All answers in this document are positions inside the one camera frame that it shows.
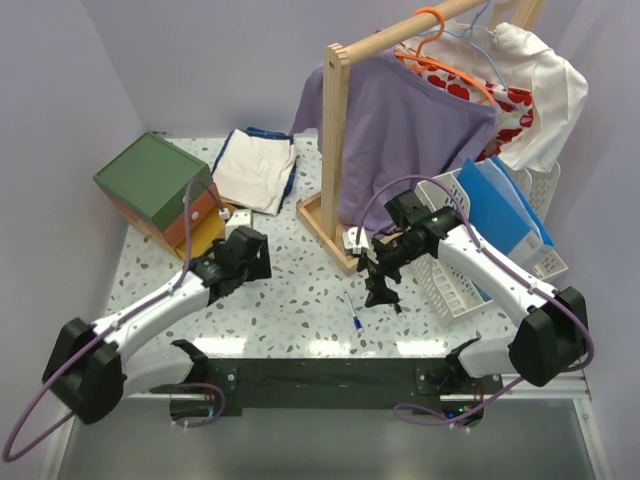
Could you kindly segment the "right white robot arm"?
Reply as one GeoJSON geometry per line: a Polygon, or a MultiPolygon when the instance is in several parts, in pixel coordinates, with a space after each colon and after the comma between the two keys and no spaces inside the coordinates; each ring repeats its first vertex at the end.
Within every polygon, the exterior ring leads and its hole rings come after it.
{"type": "Polygon", "coordinates": [[[459,204],[432,211],[412,191],[386,204],[400,229],[388,243],[351,228],[344,246],[368,273],[366,306],[395,305],[397,293],[386,282],[400,282],[402,267],[428,256],[459,270],[507,315],[514,336],[472,339],[457,347],[445,369],[448,386],[469,392],[481,377],[517,374],[542,387],[558,374],[584,368],[594,356],[586,301],[575,288],[558,290],[535,278],[482,238],[459,204]]]}

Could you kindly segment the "green drawer box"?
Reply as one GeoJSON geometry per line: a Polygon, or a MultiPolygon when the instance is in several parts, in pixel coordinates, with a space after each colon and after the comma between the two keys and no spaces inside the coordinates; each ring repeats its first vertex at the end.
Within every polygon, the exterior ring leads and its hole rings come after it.
{"type": "Polygon", "coordinates": [[[187,184],[210,184],[210,167],[162,137],[147,132],[94,175],[111,199],[163,233],[184,214],[187,184]]]}

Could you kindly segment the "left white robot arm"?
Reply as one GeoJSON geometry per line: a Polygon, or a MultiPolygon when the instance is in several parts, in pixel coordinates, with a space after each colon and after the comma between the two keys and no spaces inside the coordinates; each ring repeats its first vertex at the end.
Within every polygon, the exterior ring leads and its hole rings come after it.
{"type": "Polygon", "coordinates": [[[240,226],[156,291],[129,307],[61,329],[43,383],[83,423],[109,415],[121,399],[157,387],[211,390],[207,356],[186,340],[174,351],[142,355],[140,349],[183,318],[227,297],[243,284],[271,276],[266,235],[240,226]]]}

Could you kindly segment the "blue pen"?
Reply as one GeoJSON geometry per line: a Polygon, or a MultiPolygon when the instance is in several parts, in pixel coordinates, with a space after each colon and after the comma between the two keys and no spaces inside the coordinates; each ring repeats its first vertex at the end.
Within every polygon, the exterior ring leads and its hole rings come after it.
{"type": "Polygon", "coordinates": [[[357,314],[356,308],[355,308],[355,306],[353,304],[353,301],[352,301],[349,293],[346,290],[343,291],[343,298],[345,299],[346,305],[349,308],[349,311],[350,311],[350,314],[351,314],[351,317],[352,317],[352,320],[353,320],[353,324],[354,324],[354,327],[355,327],[356,331],[358,333],[362,333],[364,331],[364,328],[363,328],[363,326],[361,324],[361,321],[360,321],[360,319],[358,317],[358,314],[357,314]]]}

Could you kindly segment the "yellow drawer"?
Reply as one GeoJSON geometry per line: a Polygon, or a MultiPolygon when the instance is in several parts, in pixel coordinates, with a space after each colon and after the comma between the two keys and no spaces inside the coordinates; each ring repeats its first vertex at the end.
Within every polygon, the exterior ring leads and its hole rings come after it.
{"type": "MultiPolygon", "coordinates": [[[[219,209],[214,200],[203,193],[189,207],[191,220],[191,254],[203,254],[215,239],[223,238],[225,222],[219,216],[219,209]]],[[[146,226],[151,237],[168,252],[183,260],[186,255],[186,229],[184,213],[163,231],[149,224],[146,226]]]]}

